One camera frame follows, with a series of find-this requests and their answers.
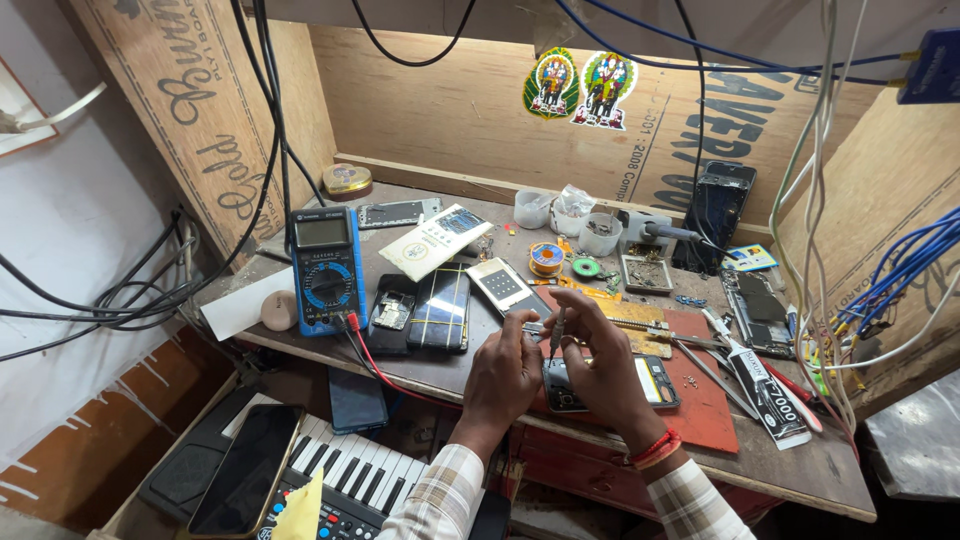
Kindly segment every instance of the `electric keyboard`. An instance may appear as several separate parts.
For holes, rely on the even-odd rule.
[[[250,388],[236,389],[183,437],[143,482],[138,496],[188,523],[247,412],[254,405],[278,403]],[[428,468],[356,433],[334,435],[329,422],[307,414],[256,538],[270,539],[276,515],[285,506],[285,492],[305,485],[323,469],[320,537],[370,540]],[[470,511],[470,523],[477,527],[470,528],[469,538],[502,538],[509,516],[509,500],[481,489]]]

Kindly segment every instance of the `yellow cloth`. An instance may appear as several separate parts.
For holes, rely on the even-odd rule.
[[[316,540],[324,493],[324,469],[310,483],[287,496],[287,505],[276,515],[271,540]]]

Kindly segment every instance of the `hand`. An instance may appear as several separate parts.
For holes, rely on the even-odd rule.
[[[666,425],[643,397],[627,334],[614,326],[591,298],[560,287],[550,289],[550,295],[566,307],[565,336],[560,344],[573,391],[590,412],[623,437],[631,454],[647,450],[663,436]],[[547,317],[540,335],[549,336],[556,322],[557,313]],[[587,342],[593,355],[590,364],[584,362],[571,335]]]
[[[529,309],[507,313],[503,330],[490,334],[473,355],[464,414],[449,442],[470,448],[484,463],[543,384],[543,352],[522,330],[539,319]]]

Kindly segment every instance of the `person's right hand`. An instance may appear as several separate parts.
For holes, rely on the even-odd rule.
[[[550,295],[566,307],[561,347],[573,391],[623,437],[631,454],[647,450],[663,436],[666,425],[644,396],[627,334],[591,298],[565,287],[550,289]],[[543,322],[540,335],[549,337],[556,322],[555,312]],[[590,364],[571,335],[587,342]]]

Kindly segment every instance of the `black key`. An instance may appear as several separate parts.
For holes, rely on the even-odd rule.
[[[332,470],[331,467],[333,467],[333,464],[337,462],[337,457],[340,457],[339,449],[330,453],[330,457],[326,460],[326,463],[324,463],[324,474],[327,474]]]
[[[303,454],[303,449],[306,448],[306,445],[310,442],[310,437],[303,437],[300,440],[300,443],[297,447],[290,452],[290,459],[287,459],[287,466],[294,464],[294,461],[297,461],[297,458],[300,457],[300,454]]]
[[[360,469],[360,474],[357,475],[357,481],[353,483],[353,487],[351,487],[350,492],[347,493],[351,499],[356,499],[357,492],[360,491],[360,486],[363,485],[363,480],[367,479],[367,475],[372,468],[373,466],[370,463],[364,463],[363,469]]]
[[[350,460],[350,463],[347,464],[347,469],[344,471],[342,475],[340,475],[340,479],[337,480],[337,485],[333,489],[336,489],[341,493],[344,492],[344,486],[347,485],[347,480],[350,479],[350,475],[353,474],[353,469],[357,468],[357,463],[359,462],[360,462],[359,457],[355,457],[354,459]]]
[[[400,495],[400,490],[403,489],[403,482],[407,481],[404,477],[396,479],[394,484],[394,489],[390,490],[390,497],[387,498],[387,501],[383,504],[383,508],[380,510],[384,514],[390,514],[390,509],[394,507],[396,503],[396,498]]]
[[[310,458],[310,461],[306,464],[306,468],[303,469],[303,473],[309,477],[313,476],[313,470],[317,466],[317,463],[320,463],[321,456],[324,455],[326,449],[330,448],[329,445],[323,443],[320,445],[320,448],[313,453],[313,457]]]
[[[369,504],[371,497],[373,497],[373,492],[376,491],[376,486],[380,484],[380,480],[383,478],[383,475],[386,475],[387,472],[383,469],[377,469],[376,474],[373,475],[373,479],[370,480],[370,485],[367,486],[367,493],[363,494],[363,499],[360,500],[363,504]]]

